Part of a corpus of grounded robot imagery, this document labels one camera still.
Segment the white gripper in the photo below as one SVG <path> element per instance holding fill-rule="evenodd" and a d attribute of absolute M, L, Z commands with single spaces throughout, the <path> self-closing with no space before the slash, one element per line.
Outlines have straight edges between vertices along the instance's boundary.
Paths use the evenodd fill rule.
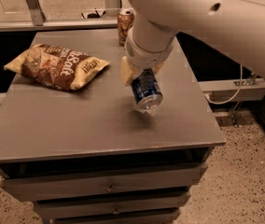
<path fill-rule="evenodd" d="M 174 36 L 167 32 L 144 32 L 139 35 L 133 27 L 129 30 L 124 45 L 125 55 L 120 63 L 120 77 L 128 87 L 142 73 L 152 68 L 157 75 L 173 49 Z"/>

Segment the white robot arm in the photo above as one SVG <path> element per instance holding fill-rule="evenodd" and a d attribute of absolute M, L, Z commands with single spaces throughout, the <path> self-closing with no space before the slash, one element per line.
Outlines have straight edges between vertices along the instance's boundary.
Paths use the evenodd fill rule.
<path fill-rule="evenodd" d="M 177 33 L 191 35 L 265 79 L 265 0 L 128 0 L 131 65 L 163 63 Z"/>

